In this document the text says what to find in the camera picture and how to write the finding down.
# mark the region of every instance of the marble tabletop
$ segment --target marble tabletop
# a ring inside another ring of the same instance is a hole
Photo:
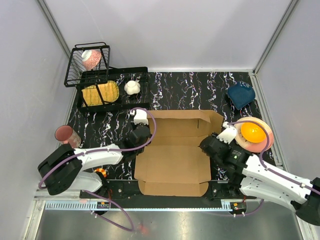
[[[150,72],[150,108],[152,110],[214,110],[224,116],[224,120],[235,122],[251,116],[261,119],[256,100],[241,110],[237,110],[226,92],[238,81],[252,86],[247,72]],[[82,148],[97,148],[123,140],[131,130],[128,110],[119,112],[87,112],[82,114],[74,101],[68,125],[83,139]],[[264,153],[263,159],[274,163],[271,150]],[[97,166],[108,174],[108,179],[134,179],[135,160],[117,164]],[[225,170],[211,166],[212,180],[227,180]]]

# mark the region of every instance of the reflective metal surface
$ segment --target reflective metal surface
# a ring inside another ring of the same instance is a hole
[[[258,206],[249,203],[249,211]],[[294,214],[267,202],[255,215],[212,212],[129,212],[137,230],[126,232],[84,211],[45,210],[37,240],[302,240]],[[129,226],[123,213],[104,215]]]

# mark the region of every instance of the pink mug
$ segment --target pink mug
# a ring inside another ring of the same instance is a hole
[[[78,148],[81,144],[81,138],[76,133],[76,131],[68,126],[63,125],[58,127],[55,131],[55,139],[57,139],[62,144],[70,144],[72,148]]]
[[[87,71],[95,68],[100,63],[101,52],[97,50],[85,50],[82,55],[82,63]]]

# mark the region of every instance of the cardboard box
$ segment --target cardboard box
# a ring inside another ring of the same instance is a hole
[[[154,110],[156,134],[136,157],[134,177],[144,195],[200,197],[211,180],[210,159],[200,149],[224,118],[213,110]],[[150,130],[154,124],[149,119]]]

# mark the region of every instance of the white wall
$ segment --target white wall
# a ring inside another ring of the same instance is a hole
[[[320,177],[319,10],[300,1],[258,73],[289,171],[310,179]]]
[[[252,69],[290,0],[46,0],[72,48],[105,41],[114,67]]]
[[[0,235],[17,240],[38,187],[37,167],[57,146],[72,89],[67,58],[36,1],[1,0]]]

